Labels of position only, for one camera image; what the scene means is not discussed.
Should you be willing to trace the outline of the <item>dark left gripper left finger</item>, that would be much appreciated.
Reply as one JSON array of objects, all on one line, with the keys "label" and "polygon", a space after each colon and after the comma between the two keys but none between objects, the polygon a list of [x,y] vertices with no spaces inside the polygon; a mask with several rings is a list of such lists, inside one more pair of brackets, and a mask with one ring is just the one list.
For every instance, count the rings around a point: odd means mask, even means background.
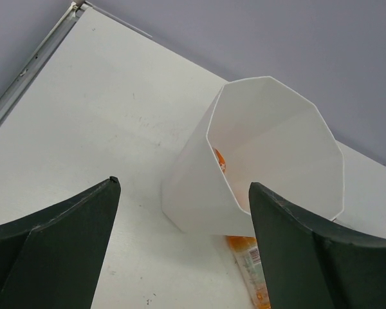
[{"label": "dark left gripper left finger", "polygon": [[0,225],[0,308],[91,308],[120,193],[111,176]]}]

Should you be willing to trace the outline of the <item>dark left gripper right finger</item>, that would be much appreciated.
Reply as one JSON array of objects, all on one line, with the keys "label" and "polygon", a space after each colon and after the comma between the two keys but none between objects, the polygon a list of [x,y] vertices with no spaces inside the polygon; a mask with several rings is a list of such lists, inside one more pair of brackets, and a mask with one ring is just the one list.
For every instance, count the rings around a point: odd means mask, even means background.
[{"label": "dark left gripper right finger", "polygon": [[251,217],[272,308],[386,308],[386,239],[253,182]]}]

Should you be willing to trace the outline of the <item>orange drink bottle white label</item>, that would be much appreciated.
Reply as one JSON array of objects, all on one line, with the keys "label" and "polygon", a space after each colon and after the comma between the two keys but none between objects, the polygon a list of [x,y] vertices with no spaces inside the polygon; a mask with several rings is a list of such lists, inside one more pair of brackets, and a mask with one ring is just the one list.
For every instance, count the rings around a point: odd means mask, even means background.
[{"label": "orange drink bottle white label", "polygon": [[227,236],[226,240],[254,307],[271,308],[256,238]]}]

